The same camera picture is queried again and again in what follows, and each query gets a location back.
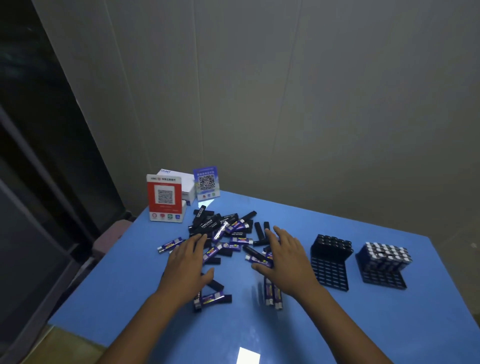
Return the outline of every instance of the black plastic grid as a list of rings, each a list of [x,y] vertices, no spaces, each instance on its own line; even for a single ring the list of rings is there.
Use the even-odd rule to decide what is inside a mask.
[[[345,292],[348,291],[345,262],[335,262],[317,257],[311,257],[310,264],[318,282],[322,286],[335,288]]]
[[[378,286],[396,288],[397,290],[406,290],[407,285],[400,272],[386,272],[382,270],[363,270],[361,267],[358,253],[355,254],[359,266],[361,278],[365,283],[376,284]]]

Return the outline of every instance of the tabletop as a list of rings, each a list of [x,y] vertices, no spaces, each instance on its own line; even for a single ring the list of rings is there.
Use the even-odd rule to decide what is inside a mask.
[[[182,224],[153,222],[143,211],[49,323],[110,345],[158,285],[168,254],[159,255],[157,247],[188,237],[195,208],[196,201]],[[413,263],[402,272],[405,291],[363,283],[353,255],[346,261],[349,291],[328,290],[394,363],[480,363],[480,329],[427,237],[224,191],[208,210],[240,216],[255,210],[254,221],[286,229],[309,256],[317,234],[350,240],[355,252],[365,242],[407,248]],[[248,236],[256,240],[255,230]],[[244,349],[258,353],[262,364],[335,362],[294,299],[284,294],[283,310],[264,305],[263,277],[245,253],[221,259],[215,280],[233,302],[197,314],[186,305],[161,336],[151,363],[236,363]],[[206,287],[202,294],[211,292]]]

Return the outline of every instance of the qr code sign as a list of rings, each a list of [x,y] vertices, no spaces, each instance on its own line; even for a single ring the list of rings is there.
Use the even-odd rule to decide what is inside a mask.
[[[173,186],[155,186],[155,202],[157,204],[174,205],[175,188]]]
[[[215,188],[215,175],[207,174],[206,176],[198,176],[200,191],[212,190]]]

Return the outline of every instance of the wall seam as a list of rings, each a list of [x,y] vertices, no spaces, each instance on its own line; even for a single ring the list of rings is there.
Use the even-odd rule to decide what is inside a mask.
[[[202,147],[202,164],[205,166],[204,155],[204,125],[202,123],[202,107],[200,103],[200,77],[198,75],[198,48],[197,48],[197,23],[195,21],[195,0],[192,0],[192,19],[193,19],[193,40],[195,46],[195,73],[197,76],[197,101],[198,101],[198,118],[200,121],[200,139]]]
[[[118,53],[119,58],[120,58],[120,64],[121,64],[121,69],[123,71],[123,76],[125,77],[125,80],[127,81],[128,95],[130,96],[130,100],[132,101],[133,112],[135,114],[135,121],[137,123],[138,131],[139,131],[139,134],[140,134],[140,140],[142,142],[142,146],[144,147],[144,152],[147,156],[148,167],[150,169],[149,173],[156,173],[156,170],[153,171],[152,161],[150,159],[150,153],[149,153],[148,147],[145,143],[144,133],[142,131],[142,126],[140,124],[140,120],[138,119],[137,107],[135,106],[135,101],[133,100],[133,97],[132,97],[132,90],[130,89],[130,82],[128,80],[127,73],[125,72],[125,66],[123,64],[123,58],[121,56],[120,48],[119,48],[119,45],[118,45],[118,42],[117,42],[117,35],[115,34],[115,28],[113,27],[112,19],[110,18],[110,11],[108,11],[107,0],[103,0],[103,3],[105,5],[105,10],[107,11],[108,22],[110,23],[110,28],[112,29],[113,39],[115,40],[115,45],[117,46],[117,53]]]
[[[285,93],[287,93],[288,79],[289,79],[289,76],[290,76],[290,69],[291,69],[292,62],[293,62],[293,52],[295,50],[295,44],[297,43],[297,33],[298,33],[299,24],[300,24],[300,14],[301,14],[302,5],[303,5],[303,0],[300,0],[299,1],[299,6],[298,6],[297,20],[295,22],[295,33],[293,35],[292,48],[290,50],[290,59],[288,60],[287,77],[285,78],[285,85],[283,87],[282,101],[280,103],[280,111],[278,113],[278,119],[277,119],[277,122],[276,122],[275,136],[273,138],[273,145],[272,145],[272,152],[270,153],[270,159],[268,161],[267,180],[270,179],[270,173],[272,171],[273,153],[275,152],[276,138],[277,138],[277,135],[278,135],[278,129],[280,127],[280,117],[282,115],[283,103],[285,102]]]

